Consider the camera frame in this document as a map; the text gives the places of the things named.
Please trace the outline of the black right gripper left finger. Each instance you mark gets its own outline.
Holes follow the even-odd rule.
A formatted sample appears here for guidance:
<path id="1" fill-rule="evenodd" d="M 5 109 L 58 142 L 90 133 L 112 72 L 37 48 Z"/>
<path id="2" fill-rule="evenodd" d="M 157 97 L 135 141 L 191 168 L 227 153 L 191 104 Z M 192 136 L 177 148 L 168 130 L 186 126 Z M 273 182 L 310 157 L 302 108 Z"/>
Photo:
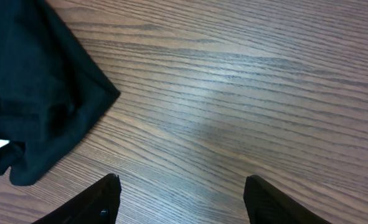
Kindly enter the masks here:
<path id="1" fill-rule="evenodd" d="M 33 224 L 115 224 L 121 184 L 108 174 Z"/>

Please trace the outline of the black t-shirt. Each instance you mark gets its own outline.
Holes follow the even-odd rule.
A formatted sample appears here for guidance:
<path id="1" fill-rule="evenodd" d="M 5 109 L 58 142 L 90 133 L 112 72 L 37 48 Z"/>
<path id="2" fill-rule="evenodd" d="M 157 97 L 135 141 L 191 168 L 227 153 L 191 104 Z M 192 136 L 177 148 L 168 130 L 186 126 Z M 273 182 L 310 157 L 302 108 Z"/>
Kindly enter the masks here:
<path id="1" fill-rule="evenodd" d="M 119 94 L 47 2 L 0 0 L 0 175 L 36 183 Z"/>

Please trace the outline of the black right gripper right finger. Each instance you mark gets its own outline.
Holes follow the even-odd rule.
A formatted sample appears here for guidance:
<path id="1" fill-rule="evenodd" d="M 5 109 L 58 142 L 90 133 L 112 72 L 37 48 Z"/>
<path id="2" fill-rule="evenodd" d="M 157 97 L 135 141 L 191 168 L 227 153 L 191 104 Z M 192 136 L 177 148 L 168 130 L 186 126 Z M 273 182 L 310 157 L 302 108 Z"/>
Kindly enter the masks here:
<path id="1" fill-rule="evenodd" d="M 330 224 L 258 175 L 246 178 L 243 200 L 250 224 Z"/>

